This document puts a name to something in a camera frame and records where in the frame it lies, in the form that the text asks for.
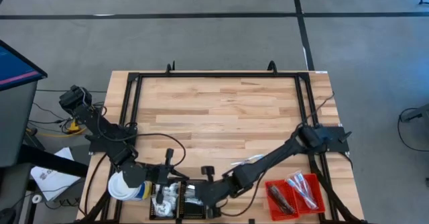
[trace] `white paper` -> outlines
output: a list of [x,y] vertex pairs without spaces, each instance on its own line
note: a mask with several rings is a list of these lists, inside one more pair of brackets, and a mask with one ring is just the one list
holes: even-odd
[[[56,152],[55,155],[69,160],[73,160],[70,148],[63,148],[62,150]],[[63,174],[55,170],[48,170],[40,167],[32,168],[31,174],[41,191],[56,190],[63,186],[70,186],[80,178],[77,176]],[[46,200],[50,201],[52,199],[55,199],[66,189],[67,187],[64,187],[57,191],[43,192],[43,195],[45,196]]]

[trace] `wooden table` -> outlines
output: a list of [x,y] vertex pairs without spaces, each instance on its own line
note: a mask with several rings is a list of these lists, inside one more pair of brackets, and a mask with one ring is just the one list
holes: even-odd
[[[111,75],[105,99],[108,109],[105,117],[112,123],[119,121],[127,75],[128,71],[114,71]],[[310,72],[310,79],[314,100],[316,106],[319,106],[332,95],[329,77],[326,72]],[[306,112],[309,113],[305,87],[302,89]],[[135,86],[131,90],[128,119],[125,122],[129,121],[134,90]],[[145,78],[139,102],[139,133],[167,133],[178,138],[185,145],[187,155],[176,169],[191,178],[204,178],[200,167],[213,165],[215,180],[219,179],[222,173],[231,168],[231,162],[256,154],[266,154],[282,145],[301,121],[292,78]],[[334,99],[319,110],[318,116],[319,122],[324,125],[340,123]],[[161,163],[164,161],[166,148],[175,149],[172,163],[178,162],[183,151],[172,140],[164,137],[139,137],[136,143],[139,152],[137,160]],[[89,177],[101,156],[102,154],[95,154],[91,158],[81,208],[84,206]],[[328,153],[326,157],[335,192],[354,215],[363,218],[350,163],[337,153]],[[89,209],[105,191],[109,168],[110,163],[105,159],[95,174],[89,194]],[[283,179],[297,170],[310,172],[307,156],[293,156],[268,171],[252,207],[240,217],[223,216],[215,220],[183,222],[248,223],[249,219],[255,219],[256,223],[271,223],[263,183],[266,180]],[[253,191],[250,190],[237,199],[230,198],[223,211],[238,213],[248,205]],[[326,218],[331,219],[325,193],[324,200]],[[110,219],[113,218],[114,204],[112,199]],[[82,214],[79,213],[77,218],[82,218]],[[121,222],[159,223],[149,220],[149,200],[124,202]],[[318,217],[302,215],[300,219],[291,220],[290,223],[318,223]]]

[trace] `gray floor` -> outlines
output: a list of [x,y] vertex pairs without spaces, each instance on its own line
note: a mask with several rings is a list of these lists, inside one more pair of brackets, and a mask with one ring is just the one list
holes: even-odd
[[[294,11],[293,0],[4,0],[0,15]],[[304,12],[428,11],[418,0],[301,0]],[[330,73],[350,139],[364,214],[374,223],[427,223],[429,153],[400,142],[402,109],[429,103],[429,17],[305,19],[316,70]],[[119,69],[304,70],[296,18],[0,20],[0,38],[49,74],[39,89],[76,84],[104,91]],[[60,93],[35,102],[63,114]],[[104,94],[93,94],[102,101]],[[34,108],[32,119],[52,120]],[[429,149],[420,121],[403,124],[404,139]],[[41,138],[48,150],[85,146],[77,139]],[[35,223],[70,222],[77,210],[39,205]]]

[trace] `brown object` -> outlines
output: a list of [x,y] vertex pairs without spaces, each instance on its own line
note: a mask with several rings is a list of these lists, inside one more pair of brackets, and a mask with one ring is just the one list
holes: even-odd
[[[112,123],[119,121],[127,75],[128,71],[114,71],[111,75],[105,99],[108,109],[105,117]],[[310,79],[317,107],[332,95],[332,89],[325,72],[310,72]],[[134,90],[135,84],[131,90],[126,123],[131,114]],[[302,90],[306,112],[309,114],[303,82]],[[319,110],[318,116],[319,122],[324,125],[336,126],[340,123],[334,99]],[[139,133],[167,133],[185,145],[186,159],[176,168],[178,171],[193,179],[201,179],[205,176],[200,173],[200,167],[212,165],[216,171],[215,180],[232,167],[230,163],[256,154],[267,154],[282,145],[300,121],[295,82],[292,78],[145,78],[137,116]],[[139,137],[136,144],[139,152],[137,161],[161,163],[164,161],[166,148],[174,148],[172,163],[178,162],[183,151],[172,140],[158,136]],[[89,177],[102,155],[95,154],[91,158],[81,208],[84,206]],[[326,157],[334,190],[349,210],[362,219],[362,208],[350,163],[337,153],[327,153]],[[88,211],[106,189],[109,168],[110,163],[106,158],[95,174],[89,193]],[[285,178],[297,170],[310,172],[307,156],[293,156],[269,170],[259,186],[252,207],[239,217],[183,220],[183,223],[248,223],[249,219],[255,219],[256,223],[271,223],[263,183],[266,180]],[[237,199],[230,198],[222,211],[231,214],[240,212],[249,204],[253,191],[250,190]],[[328,207],[328,198],[323,190],[322,194],[325,206]],[[108,215],[110,219],[115,212],[114,206],[115,200],[112,199]],[[82,214],[78,213],[77,218],[82,218]],[[331,219],[328,208],[326,218]],[[149,200],[124,202],[120,222],[159,223],[149,220]],[[289,222],[318,223],[318,216],[303,215]]]

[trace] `red tray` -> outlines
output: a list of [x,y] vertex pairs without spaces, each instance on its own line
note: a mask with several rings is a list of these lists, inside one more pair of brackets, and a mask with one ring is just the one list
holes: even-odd
[[300,194],[294,191],[299,213],[300,214],[324,213],[325,208],[324,208],[322,193],[320,191],[320,185],[317,179],[317,175],[304,174],[304,178],[307,180],[307,183],[311,188],[314,201],[316,202],[318,208],[315,210],[312,210],[310,207],[307,207],[307,204],[305,203],[304,198],[302,198]]
[[[280,190],[281,194],[286,198],[289,205],[295,209],[296,211],[295,213],[289,215],[289,214],[283,213],[279,209],[275,201],[270,197],[268,193],[268,187],[272,185],[276,186]],[[294,193],[295,191],[289,184],[284,182],[284,180],[274,180],[274,181],[265,182],[265,190],[267,192],[269,214],[271,215],[271,219],[273,221],[297,219],[300,216],[300,212],[296,203],[296,197]]]

